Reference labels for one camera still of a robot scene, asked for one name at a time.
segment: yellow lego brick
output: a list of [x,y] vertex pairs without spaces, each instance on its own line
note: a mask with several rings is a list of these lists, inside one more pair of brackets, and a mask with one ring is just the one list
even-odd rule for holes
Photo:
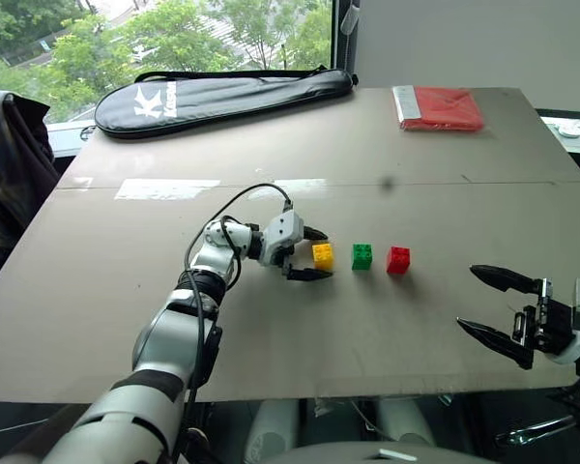
[[331,244],[313,245],[311,246],[313,253],[314,268],[322,271],[330,271],[333,269],[333,247]]

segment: window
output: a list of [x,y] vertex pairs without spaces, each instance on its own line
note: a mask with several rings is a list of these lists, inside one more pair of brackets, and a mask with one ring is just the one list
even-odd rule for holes
[[88,120],[146,71],[329,67],[333,0],[0,0],[0,89]]

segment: logo on bag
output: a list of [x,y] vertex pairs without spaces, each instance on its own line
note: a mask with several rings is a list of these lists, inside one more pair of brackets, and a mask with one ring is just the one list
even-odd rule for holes
[[151,99],[144,97],[142,88],[137,86],[137,95],[135,95],[134,100],[139,103],[139,106],[135,106],[133,110],[135,114],[142,115],[144,117],[151,117],[158,119],[161,115],[161,111],[157,108],[159,106],[163,107],[163,115],[171,118],[176,117],[176,82],[167,82],[167,88],[165,90],[165,106],[161,101],[161,90],[157,90],[155,96]]

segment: table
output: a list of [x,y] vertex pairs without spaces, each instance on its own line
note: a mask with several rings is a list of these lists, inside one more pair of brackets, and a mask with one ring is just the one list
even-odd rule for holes
[[[288,282],[246,262],[221,307],[224,336],[200,400],[572,382],[570,366],[537,355],[523,371],[455,323],[508,332],[511,309],[532,301],[483,285],[471,264],[550,276],[564,302],[580,276],[575,163],[519,91],[474,93],[486,120],[477,134],[402,132],[386,89],[140,143],[96,133],[0,274],[0,400],[87,402],[125,376],[192,234],[265,180],[289,186],[305,223],[330,234],[336,273]],[[137,197],[124,188],[132,179],[165,187],[125,199]],[[185,179],[187,190],[168,193]],[[280,206],[255,194],[230,214],[266,223]],[[372,243],[370,272],[351,271],[353,243]],[[402,278],[384,271],[393,245],[412,250]],[[295,262],[309,254],[298,246]]]

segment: green lego brick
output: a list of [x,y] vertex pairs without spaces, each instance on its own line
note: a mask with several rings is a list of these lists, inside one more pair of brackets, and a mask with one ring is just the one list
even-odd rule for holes
[[371,266],[371,245],[352,245],[352,269],[355,271],[366,271]]

